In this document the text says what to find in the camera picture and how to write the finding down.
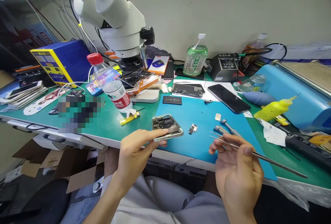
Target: yellow bottle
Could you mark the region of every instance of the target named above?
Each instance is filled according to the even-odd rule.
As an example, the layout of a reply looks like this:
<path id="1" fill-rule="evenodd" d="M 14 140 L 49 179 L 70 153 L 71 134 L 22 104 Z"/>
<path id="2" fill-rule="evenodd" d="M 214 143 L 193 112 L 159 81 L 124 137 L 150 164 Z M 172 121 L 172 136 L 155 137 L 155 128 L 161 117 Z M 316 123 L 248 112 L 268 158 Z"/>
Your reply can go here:
<path id="1" fill-rule="evenodd" d="M 292 105 L 292 101 L 297 96 L 294 96 L 290 99 L 282 99 L 280 101 L 274 101 L 266 105 L 262 110 L 254 114 L 254 118 L 261 118 L 265 121 L 270 121 L 273 118 L 281 115 L 289 110 L 289 106 Z"/>

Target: cardboard box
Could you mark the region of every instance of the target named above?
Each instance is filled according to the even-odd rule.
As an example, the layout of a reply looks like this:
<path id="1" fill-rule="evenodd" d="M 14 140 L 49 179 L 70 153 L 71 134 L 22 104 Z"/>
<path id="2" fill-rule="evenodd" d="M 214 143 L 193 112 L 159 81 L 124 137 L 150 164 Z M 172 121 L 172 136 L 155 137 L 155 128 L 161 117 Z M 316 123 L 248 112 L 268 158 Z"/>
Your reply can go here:
<path id="1" fill-rule="evenodd" d="M 41 168 L 54 167 L 53 179 L 68 179 L 67 193 L 69 193 L 94 183 L 98 170 L 102 170 L 103 173 L 104 153 L 107 149 L 108 147 L 105 146 L 103 150 L 98 150 L 97 165 L 87 170 L 85 170 L 85 166 L 89 149 L 50 150 L 39 146 L 33 139 L 27 142 L 13 157 L 26 159 L 21 173 L 31 177 L 36 177 Z"/>
<path id="2" fill-rule="evenodd" d="M 165 56 L 155 56 L 151 66 L 149 67 L 148 71 L 156 74 L 156 75 L 161 75 L 163 76 L 166 69 L 167 65 L 169 62 L 170 57 L 165 57 Z"/>
<path id="3" fill-rule="evenodd" d="M 16 78 L 13 77 L 11 74 L 8 74 L 4 70 L 0 70 L 0 89 L 4 86 L 7 86 L 11 82 L 15 81 Z"/>

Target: phone screen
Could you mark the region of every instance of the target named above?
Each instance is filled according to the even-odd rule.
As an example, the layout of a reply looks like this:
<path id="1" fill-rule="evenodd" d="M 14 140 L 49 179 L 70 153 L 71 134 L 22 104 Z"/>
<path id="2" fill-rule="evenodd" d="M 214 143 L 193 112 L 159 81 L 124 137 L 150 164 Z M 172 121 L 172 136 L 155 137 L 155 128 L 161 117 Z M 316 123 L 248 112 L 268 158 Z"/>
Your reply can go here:
<path id="1" fill-rule="evenodd" d="M 28 90 L 28 89 L 31 89 L 33 87 L 36 87 L 38 85 L 38 82 L 34 82 L 32 84 L 29 84 L 27 86 L 24 86 L 22 88 L 19 88 L 19 89 L 15 89 L 14 91 L 11 92 L 11 94 L 9 96 L 14 96 L 14 95 L 17 95 L 25 90 Z"/>
<path id="2" fill-rule="evenodd" d="M 227 90 L 220 84 L 216 84 L 208 87 L 208 90 L 212 92 L 219 100 L 231 109 L 236 114 L 251 109 L 251 106 L 241 100 L 239 97 L 234 95 L 232 92 Z"/>

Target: left hand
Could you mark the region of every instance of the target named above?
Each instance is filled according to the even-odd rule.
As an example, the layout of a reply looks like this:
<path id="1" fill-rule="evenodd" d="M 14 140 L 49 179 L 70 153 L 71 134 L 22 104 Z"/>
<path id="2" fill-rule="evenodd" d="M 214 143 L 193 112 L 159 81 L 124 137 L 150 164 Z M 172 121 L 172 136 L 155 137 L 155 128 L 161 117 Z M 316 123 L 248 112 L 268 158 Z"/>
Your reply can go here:
<path id="1" fill-rule="evenodd" d="M 166 147 L 167 141 L 154 142 L 153 139 L 165 135 L 168 129 L 158 129 L 153 131 L 137 130 L 126 136 L 121 141 L 118 169 L 114 177 L 128 191 L 135 183 L 139 175 L 144 170 L 147 159 L 158 147 Z"/>

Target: lcd separator machine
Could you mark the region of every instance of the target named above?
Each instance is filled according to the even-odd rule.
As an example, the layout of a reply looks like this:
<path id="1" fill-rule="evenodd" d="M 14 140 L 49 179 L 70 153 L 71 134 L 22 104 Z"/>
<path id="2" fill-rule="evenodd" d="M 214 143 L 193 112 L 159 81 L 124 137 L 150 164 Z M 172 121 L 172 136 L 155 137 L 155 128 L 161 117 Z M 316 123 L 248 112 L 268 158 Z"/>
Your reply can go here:
<path id="1" fill-rule="evenodd" d="M 300 94 L 285 117 L 306 131 L 331 132 L 331 68 L 319 62 L 264 65 L 256 74 L 266 77 L 262 91 L 277 101 Z"/>
<path id="2" fill-rule="evenodd" d="M 91 65 L 86 56 L 90 52 L 82 40 L 54 43 L 30 52 L 59 86 L 88 78 Z"/>

